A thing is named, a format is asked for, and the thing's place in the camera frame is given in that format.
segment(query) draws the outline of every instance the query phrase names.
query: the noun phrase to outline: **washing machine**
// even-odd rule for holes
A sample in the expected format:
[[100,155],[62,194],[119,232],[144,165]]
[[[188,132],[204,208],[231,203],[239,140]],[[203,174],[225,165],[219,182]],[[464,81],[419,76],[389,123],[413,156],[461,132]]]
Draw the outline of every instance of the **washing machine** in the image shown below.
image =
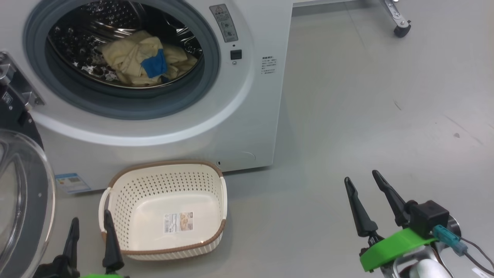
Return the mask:
[[[23,99],[68,193],[153,161],[267,166],[291,10],[287,0],[5,0],[0,101]],[[125,83],[101,49],[142,30],[195,63],[157,84]]]

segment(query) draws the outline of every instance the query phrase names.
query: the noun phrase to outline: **laundry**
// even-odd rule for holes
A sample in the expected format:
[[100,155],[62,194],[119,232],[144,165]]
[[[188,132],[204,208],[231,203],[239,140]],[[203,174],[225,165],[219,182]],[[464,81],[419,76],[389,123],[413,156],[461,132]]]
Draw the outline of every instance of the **laundry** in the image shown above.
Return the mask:
[[103,45],[105,61],[117,72],[124,84],[153,86],[187,73],[197,59],[178,46],[163,45],[159,38],[146,31]]

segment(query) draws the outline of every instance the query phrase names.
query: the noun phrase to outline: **plastic laundry basket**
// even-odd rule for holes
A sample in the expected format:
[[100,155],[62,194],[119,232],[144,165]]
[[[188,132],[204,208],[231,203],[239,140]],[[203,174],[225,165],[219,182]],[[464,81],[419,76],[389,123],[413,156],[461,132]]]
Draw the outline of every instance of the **plastic laundry basket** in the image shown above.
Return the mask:
[[206,254],[220,243],[227,193],[221,171],[199,161],[166,161],[116,175],[99,204],[99,227],[108,199],[122,254],[171,260]]

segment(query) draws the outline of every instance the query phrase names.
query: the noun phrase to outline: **floor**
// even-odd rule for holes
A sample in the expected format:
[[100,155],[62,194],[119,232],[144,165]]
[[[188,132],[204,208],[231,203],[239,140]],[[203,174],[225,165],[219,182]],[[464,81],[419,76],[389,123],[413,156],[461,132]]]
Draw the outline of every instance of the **floor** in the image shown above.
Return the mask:
[[[494,2],[401,0],[398,8],[412,20],[403,39],[376,0],[295,9],[274,165],[226,177],[228,224],[214,252],[126,259],[121,274],[382,277],[360,267],[367,239],[357,237],[343,186],[350,176],[382,236],[397,232],[373,169],[404,199],[447,208],[464,237],[494,256]],[[78,269],[103,272],[99,197],[60,195],[45,262],[62,252],[78,216]],[[443,257],[456,277],[477,277],[464,257]]]

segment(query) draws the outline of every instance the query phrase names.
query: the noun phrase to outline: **blue label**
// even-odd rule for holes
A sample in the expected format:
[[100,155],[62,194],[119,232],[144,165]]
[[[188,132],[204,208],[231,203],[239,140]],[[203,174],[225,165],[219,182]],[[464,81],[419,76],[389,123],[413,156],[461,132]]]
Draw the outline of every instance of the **blue label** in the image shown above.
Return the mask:
[[76,173],[55,175],[55,181],[58,187],[67,194],[91,191],[91,188]]

